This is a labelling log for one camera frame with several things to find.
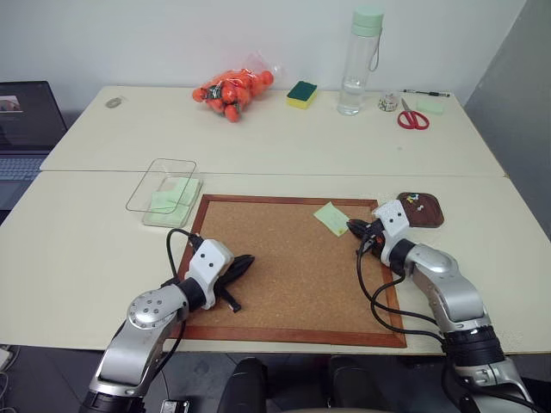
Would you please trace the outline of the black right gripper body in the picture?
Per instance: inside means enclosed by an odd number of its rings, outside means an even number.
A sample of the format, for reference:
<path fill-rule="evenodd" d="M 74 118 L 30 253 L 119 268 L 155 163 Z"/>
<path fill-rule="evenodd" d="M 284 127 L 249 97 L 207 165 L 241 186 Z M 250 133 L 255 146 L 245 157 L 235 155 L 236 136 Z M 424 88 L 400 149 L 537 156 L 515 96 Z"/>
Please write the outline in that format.
<path fill-rule="evenodd" d="M 386 242 L 383 235 L 384 230 L 384 225 L 380 219 L 364 226 L 362 253 L 370 252 L 373 256 L 381 258 Z"/>

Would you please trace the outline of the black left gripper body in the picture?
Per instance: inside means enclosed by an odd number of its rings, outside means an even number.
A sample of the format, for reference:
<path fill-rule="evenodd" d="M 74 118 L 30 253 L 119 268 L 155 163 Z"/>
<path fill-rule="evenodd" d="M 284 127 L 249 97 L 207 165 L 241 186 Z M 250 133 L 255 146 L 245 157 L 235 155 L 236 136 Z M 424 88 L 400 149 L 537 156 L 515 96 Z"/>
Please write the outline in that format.
<path fill-rule="evenodd" d="M 214 293 L 218 299 L 224 300 L 233 313 L 241 310 L 240 303 L 229 293 L 226 286 L 233 283 L 240 277 L 240 272 L 236 269 L 228 269 L 227 272 L 222 275 L 214 285 Z"/>

